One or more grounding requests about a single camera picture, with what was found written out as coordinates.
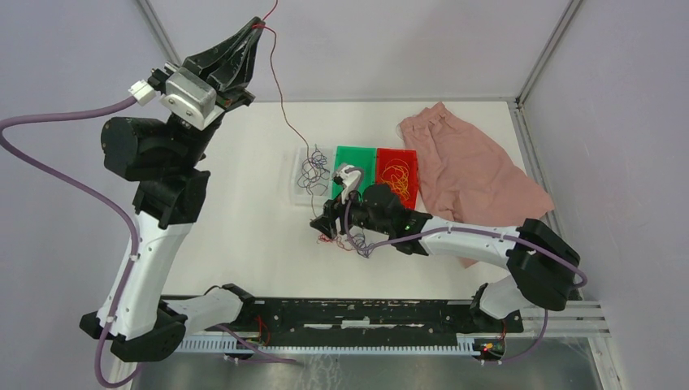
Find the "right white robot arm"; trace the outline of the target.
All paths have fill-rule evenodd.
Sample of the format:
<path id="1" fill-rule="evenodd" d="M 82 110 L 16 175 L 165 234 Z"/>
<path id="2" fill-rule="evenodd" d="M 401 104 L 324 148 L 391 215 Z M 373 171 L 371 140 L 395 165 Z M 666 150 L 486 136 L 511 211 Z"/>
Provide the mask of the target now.
<path id="1" fill-rule="evenodd" d="M 456 256 L 508 271 L 474 296 L 469 319 L 481 332 L 528 306 L 563 311 L 570 293 L 587 280 L 576 251 L 538 219 L 526 219 L 517 227 L 449 221 L 404 207 L 386 184 L 371 185 L 363 193 L 342 192 L 324 203 L 310 226 L 329 239 L 347 235 L 352 228 L 388 236 L 368 245 L 367 252 L 391 245 L 403 254 Z"/>

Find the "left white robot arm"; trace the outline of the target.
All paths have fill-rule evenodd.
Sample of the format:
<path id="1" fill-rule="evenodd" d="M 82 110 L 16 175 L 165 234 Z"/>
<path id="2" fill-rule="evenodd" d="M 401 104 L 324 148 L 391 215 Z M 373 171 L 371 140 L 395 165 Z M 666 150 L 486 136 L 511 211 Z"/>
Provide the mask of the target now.
<path id="1" fill-rule="evenodd" d="M 159 362 L 186 336 L 219 324 L 239 331 L 254 324 L 252 296 L 234 284 L 199 297 L 164 301 L 163 287 L 206 199 L 210 173 L 197 168 L 223 117 L 254 96 L 254 73 L 264 21 L 252 18 L 228 39 L 154 69 L 130 89 L 139 104 L 159 100 L 166 120 L 113 117 L 102 128 L 104 165 L 137 185 L 132 201 L 135 233 L 102 307 L 80 328 L 110 342 L 123 362 Z"/>

